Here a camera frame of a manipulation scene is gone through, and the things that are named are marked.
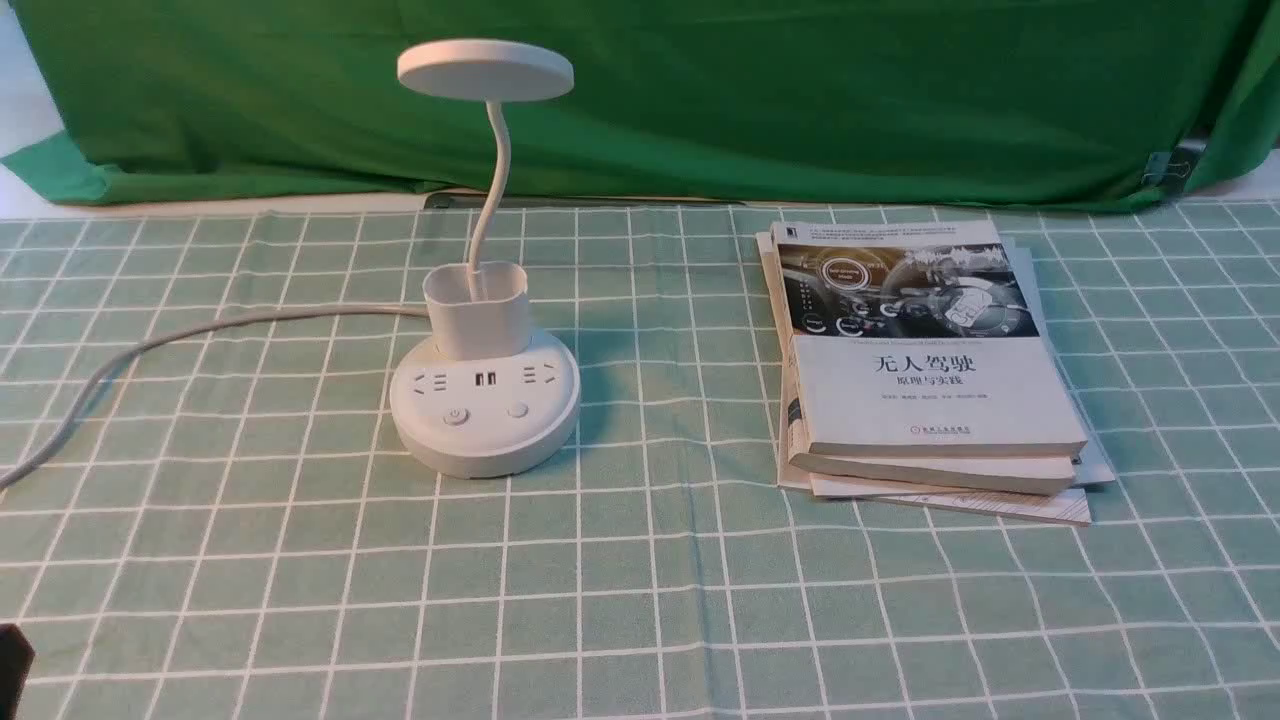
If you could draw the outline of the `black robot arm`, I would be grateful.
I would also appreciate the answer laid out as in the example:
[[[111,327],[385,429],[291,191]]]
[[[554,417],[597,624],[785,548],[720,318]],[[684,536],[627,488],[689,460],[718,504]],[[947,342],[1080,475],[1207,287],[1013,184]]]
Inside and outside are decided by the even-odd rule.
[[[1,625],[1,702],[15,706],[35,662],[35,650],[17,624]]]

